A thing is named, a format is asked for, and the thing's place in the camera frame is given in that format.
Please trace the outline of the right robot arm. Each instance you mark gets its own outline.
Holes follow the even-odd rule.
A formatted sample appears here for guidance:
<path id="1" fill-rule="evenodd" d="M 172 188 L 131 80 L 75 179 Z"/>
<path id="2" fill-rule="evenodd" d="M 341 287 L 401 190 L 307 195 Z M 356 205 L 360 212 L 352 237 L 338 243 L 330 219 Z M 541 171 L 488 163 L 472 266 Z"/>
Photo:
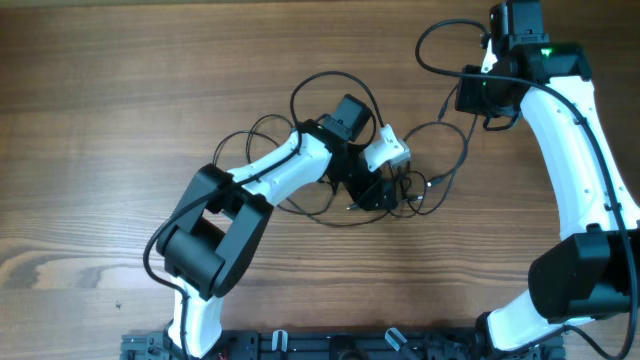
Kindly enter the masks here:
<path id="1" fill-rule="evenodd" d="M 625 189 L 598 118 L 581 46 L 552 43 L 536 1 L 490 11 L 481 66 L 467 66 L 461 112 L 528 122 L 555 193 L 560 242 L 536 259 L 527 290 L 489 313 L 494 353 L 530 348 L 618 314 L 634 333 L 639 310 L 639 208 Z"/>

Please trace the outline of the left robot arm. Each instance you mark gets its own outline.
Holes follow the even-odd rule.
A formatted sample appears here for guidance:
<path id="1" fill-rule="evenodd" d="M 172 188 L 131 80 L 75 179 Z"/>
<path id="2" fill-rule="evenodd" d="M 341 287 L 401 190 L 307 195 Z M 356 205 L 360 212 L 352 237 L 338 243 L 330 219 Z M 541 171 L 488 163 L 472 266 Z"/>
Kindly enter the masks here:
<path id="1" fill-rule="evenodd" d="M 392 210 L 398 202 L 383 165 L 407 161 L 410 151 L 390 125 L 358 144 L 370 108 L 345 95 L 332 114 L 296 123 L 288 139 L 243 167 L 214 164 L 192 178 L 153 242 L 164 259 L 176 308 L 167 335 L 182 359 L 202 359 L 222 335 L 224 297 L 253 259 L 271 215 L 302 187 L 328 178 L 343 185 L 353 205 Z"/>

